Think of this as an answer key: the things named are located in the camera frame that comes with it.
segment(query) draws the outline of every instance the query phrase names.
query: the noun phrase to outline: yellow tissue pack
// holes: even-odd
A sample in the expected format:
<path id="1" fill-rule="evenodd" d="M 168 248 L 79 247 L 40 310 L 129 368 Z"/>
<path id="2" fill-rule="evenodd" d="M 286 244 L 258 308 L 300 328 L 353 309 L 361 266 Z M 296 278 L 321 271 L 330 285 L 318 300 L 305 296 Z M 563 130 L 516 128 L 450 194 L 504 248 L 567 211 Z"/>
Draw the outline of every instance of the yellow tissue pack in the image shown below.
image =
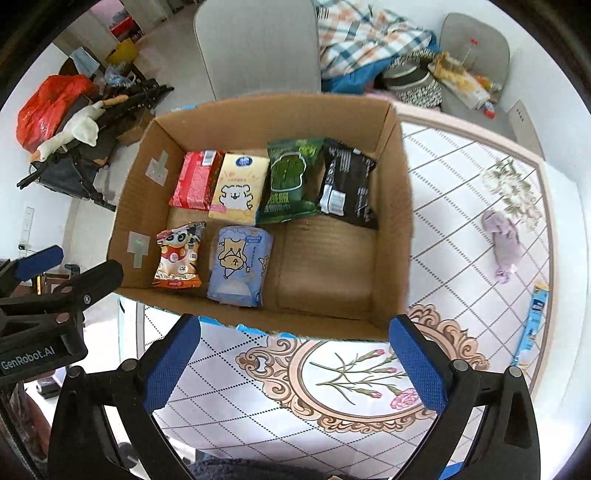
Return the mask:
<path id="1" fill-rule="evenodd" d="M 209 218 L 256 225 L 269 159 L 227 153 L 217 179 Z"/>

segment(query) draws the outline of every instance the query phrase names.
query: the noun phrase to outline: screw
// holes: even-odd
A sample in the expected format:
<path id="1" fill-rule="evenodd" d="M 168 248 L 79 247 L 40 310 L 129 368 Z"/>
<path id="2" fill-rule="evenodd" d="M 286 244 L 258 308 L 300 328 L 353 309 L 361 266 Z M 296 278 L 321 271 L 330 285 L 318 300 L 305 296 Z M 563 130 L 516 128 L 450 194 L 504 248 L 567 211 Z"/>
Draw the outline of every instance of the screw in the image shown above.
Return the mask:
<path id="1" fill-rule="evenodd" d="M 123 360 L 121 364 L 121 368 L 126 371 L 132 371 L 135 367 L 138 366 L 138 361 L 135 358 L 128 358 L 127 360 Z"/>
<path id="2" fill-rule="evenodd" d="M 455 368 L 459 372 L 465 372 L 466 370 L 468 370 L 468 366 L 469 366 L 466 361 L 460 360 L 459 358 L 457 360 L 454 360 L 452 365 L 453 365 L 453 368 Z"/>
<path id="3" fill-rule="evenodd" d="M 509 367 L 509 373 L 515 377 L 515 378 L 519 378 L 521 376 L 521 368 L 516 367 L 515 365 L 511 365 Z"/>
<path id="4" fill-rule="evenodd" d="M 76 378 L 78 375 L 82 373 L 82 367 L 78 365 L 74 365 L 72 368 L 68 370 L 68 377 Z"/>

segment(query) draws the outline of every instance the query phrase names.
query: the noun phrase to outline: blue wrapper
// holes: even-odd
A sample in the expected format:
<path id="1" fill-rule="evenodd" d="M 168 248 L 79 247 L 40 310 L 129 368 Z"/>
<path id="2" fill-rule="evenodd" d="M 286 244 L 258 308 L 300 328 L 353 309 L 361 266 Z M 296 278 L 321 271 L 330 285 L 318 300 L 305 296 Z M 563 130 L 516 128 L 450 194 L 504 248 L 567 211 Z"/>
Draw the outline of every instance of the blue wrapper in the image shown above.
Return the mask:
<path id="1" fill-rule="evenodd" d="M 272 235 L 260 228 L 222 228 L 207 297 L 239 307 L 262 306 L 262 285 L 272 245 Z"/>
<path id="2" fill-rule="evenodd" d="M 542 312 L 548 301 L 549 293 L 550 291 L 546 285 L 538 283 L 534 285 L 534 292 L 531 294 L 530 310 L 525 322 L 525 330 L 521 336 L 519 347 L 517 347 L 517 353 L 513 357 L 511 365 L 516 365 L 525 370 L 529 367 L 530 363 L 535 360 L 531 357 L 531 349 L 535 344 L 535 337 L 540 331 L 543 319 Z"/>

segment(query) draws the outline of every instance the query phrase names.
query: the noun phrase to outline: green snack bag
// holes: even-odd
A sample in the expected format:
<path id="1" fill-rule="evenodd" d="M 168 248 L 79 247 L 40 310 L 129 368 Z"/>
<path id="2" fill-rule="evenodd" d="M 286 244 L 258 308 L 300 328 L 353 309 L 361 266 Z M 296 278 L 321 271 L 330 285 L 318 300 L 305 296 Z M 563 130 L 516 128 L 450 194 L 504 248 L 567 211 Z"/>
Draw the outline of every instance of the green snack bag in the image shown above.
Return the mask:
<path id="1" fill-rule="evenodd" d="M 307 194 L 306 186 L 314 183 L 322 138 L 282 140 L 267 145 L 271 159 L 271 195 L 261 213 L 259 223 L 280 223 L 319 212 L 318 192 Z"/>

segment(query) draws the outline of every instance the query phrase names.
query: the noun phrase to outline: blue gripper pad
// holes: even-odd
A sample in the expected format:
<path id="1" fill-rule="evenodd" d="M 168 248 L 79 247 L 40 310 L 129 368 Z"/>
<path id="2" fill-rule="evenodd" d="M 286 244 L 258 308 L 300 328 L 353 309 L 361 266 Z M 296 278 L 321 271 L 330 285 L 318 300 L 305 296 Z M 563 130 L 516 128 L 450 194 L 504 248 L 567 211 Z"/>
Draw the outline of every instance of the blue gripper pad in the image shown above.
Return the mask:
<path id="1" fill-rule="evenodd" d="M 31 280 L 33 277 L 58 266 L 62 260 L 64 260 L 63 250 L 54 245 L 30 257 L 21 258 L 17 263 L 14 276 L 20 281 Z"/>
<path id="2" fill-rule="evenodd" d="M 447 405 L 445 381 L 397 317 L 390 322 L 389 340 L 423 405 L 441 414 Z"/>
<path id="3" fill-rule="evenodd" d="M 170 343 L 145 382 L 144 408 L 148 413 L 164 408 L 201 340 L 199 317 L 192 316 Z"/>

